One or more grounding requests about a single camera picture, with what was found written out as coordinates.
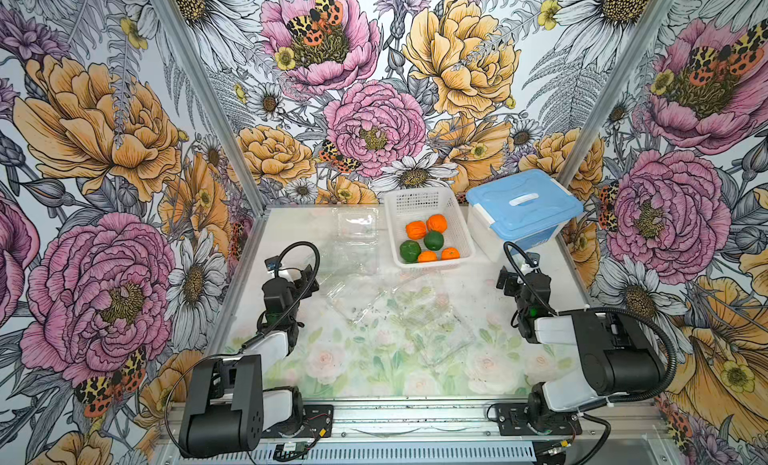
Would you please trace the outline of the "clear clamshell with green fruit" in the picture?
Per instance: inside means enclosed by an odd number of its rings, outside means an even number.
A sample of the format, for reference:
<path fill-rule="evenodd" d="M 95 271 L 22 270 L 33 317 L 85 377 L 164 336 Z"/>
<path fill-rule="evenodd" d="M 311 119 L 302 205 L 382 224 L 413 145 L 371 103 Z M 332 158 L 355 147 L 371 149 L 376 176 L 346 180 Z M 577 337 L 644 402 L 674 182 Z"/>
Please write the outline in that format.
<path fill-rule="evenodd" d="M 333 274 L 321 284 L 321 290 L 329 306 L 347 322 L 369 325 L 386 305 L 391 280 L 383 274 Z"/>

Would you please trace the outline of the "clear clamshell container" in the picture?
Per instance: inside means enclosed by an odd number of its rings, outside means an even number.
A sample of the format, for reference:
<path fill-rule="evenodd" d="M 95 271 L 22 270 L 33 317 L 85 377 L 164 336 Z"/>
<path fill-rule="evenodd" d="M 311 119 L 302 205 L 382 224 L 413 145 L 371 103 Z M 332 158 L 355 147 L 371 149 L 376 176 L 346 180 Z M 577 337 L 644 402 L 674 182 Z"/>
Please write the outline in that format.
<path fill-rule="evenodd" d="M 441 273 L 409 277 L 391 292 L 396 322 L 428 368 L 451 362 L 475 341 L 466 321 L 456 312 Z"/>
<path fill-rule="evenodd" d="M 333 257 L 341 270 L 363 276 L 379 271 L 378 209 L 367 206 L 335 210 Z"/>

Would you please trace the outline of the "orange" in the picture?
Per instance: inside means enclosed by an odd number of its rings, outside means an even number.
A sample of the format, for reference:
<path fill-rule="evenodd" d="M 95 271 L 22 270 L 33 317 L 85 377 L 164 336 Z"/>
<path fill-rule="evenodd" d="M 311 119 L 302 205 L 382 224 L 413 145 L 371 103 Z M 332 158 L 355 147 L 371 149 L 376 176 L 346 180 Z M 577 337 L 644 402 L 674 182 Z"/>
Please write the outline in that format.
<path fill-rule="evenodd" d="M 413 221 L 405 226 L 405 231 L 410 240 L 418 241 L 427 235 L 428 228 L 423 221 Z"/>
<path fill-rule="evenodd" d="M 443 234 L 448 228 L 448 223 L 442 214 L 434 214 L 426 220 L 426 226 L 430 232 Z"/>
<path fill-rule="evenodd" d="M 422 251 L 417 257 L 418 263 L 429 263 L 429 262 L 435 262 L 437 260 L 438 260 L 437 254 L 431 250 Z"/>
<path fill-rule="evenodd" d="M 454 260 L 454 259 L 459 259 L 460 257 L 461 257 L 461 254 L 459 250 L 455 247 L 446 247 L 441 251 L 442 260 Z"/>

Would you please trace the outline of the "green fruit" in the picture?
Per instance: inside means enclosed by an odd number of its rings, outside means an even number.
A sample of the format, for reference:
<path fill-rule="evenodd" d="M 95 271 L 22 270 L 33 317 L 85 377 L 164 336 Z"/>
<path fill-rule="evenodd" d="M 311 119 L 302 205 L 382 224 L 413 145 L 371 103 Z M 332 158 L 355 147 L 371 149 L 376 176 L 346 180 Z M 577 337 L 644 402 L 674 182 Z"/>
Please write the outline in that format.
<path fill-rule="evenodd" d="M 399 246 L 400 257 L 406 264 L 417 263 L 421 253 L 421 245 L 414 240 L 403 241 Z"/>
<path fill-rule="evenodd" d="M 444 235 L 436 230 L 430 230 L 423 238 L 424 246 L 431 251 L 439 251 L 444 247 Z"/>

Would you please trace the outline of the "white perforated plastic basket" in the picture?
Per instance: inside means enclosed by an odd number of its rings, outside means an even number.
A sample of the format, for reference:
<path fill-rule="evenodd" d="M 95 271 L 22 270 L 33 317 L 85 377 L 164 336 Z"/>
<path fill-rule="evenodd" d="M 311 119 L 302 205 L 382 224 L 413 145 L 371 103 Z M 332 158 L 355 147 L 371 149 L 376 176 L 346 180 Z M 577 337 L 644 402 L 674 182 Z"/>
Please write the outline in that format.
<path fill-rule="evenodd" d="M 405 269 L 457 267 L 476 254 L 461 207 L 447 187 L 384 195 L 391 254 Z"/>

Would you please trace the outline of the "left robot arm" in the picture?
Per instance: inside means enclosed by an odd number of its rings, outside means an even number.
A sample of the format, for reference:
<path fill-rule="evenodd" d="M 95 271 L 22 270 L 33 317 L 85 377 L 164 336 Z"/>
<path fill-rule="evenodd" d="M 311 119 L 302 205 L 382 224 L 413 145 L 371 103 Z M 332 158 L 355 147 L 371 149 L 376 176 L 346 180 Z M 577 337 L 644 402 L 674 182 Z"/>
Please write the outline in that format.
<path fill-rule="evenodd" d="M 290 279 L 281 273 L 263 286 L 265 327 L 234 354 L 209 356 L 190 369 L 177 448 L 184 458 L 252 452 L 262 434 L 302 428 L 304 404 L 295 386 L 267 388 L 265 376 L 294 350 L 300 301 L 319 290 L 311 265 Z"/>

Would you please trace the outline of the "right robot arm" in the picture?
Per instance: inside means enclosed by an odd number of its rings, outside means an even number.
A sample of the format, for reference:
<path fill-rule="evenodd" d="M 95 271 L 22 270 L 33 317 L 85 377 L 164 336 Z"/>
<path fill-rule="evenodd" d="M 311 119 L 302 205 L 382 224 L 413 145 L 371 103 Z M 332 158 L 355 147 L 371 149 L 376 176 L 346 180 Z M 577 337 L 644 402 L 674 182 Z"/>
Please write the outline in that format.
<path fill-rule="evenodd" d="M 573 346 L 578 354 L 573 371 L 532 386 L 521 417 L 533 432 L 549 433 L 579 412 L 650 399 L 671 383 L 676 358 L 662 359 L 643 329 L 667 349 L 670 337 L 642 315 L 613 307 L 553 310 L 551 278 L 537 269 L 524 274 L 517 266 L 503 267 L 496 287 L 515 299 L 511 325 L 524 340 Z"/>

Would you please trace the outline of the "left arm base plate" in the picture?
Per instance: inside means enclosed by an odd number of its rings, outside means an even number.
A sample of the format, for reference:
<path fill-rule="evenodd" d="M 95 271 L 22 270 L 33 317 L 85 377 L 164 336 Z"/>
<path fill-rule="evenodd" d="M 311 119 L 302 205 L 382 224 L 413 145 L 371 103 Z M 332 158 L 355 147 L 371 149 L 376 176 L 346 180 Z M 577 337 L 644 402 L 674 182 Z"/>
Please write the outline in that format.
<path fill-rule="evenodd" d="M 332 434 L 334 406 L 330 404 L 304 405 L 301 411 L 279 409 L 267 405 L 262 423 L 248 429 L 248 438 L 289 439 L 329 437 Z"/>

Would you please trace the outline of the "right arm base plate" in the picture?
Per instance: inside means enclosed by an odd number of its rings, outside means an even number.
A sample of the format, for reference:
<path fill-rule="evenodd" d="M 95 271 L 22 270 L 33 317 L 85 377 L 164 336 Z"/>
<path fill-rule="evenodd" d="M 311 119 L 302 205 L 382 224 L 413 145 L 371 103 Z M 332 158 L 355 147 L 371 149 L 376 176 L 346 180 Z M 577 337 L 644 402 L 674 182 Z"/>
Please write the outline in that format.
<path fill-rule="evenodd" d="M 575 413 L 532 411 L 522 402 L 494 403 L 487 418 L 495 422 L 501 436 L 578 436 L 582 427 Z"/>

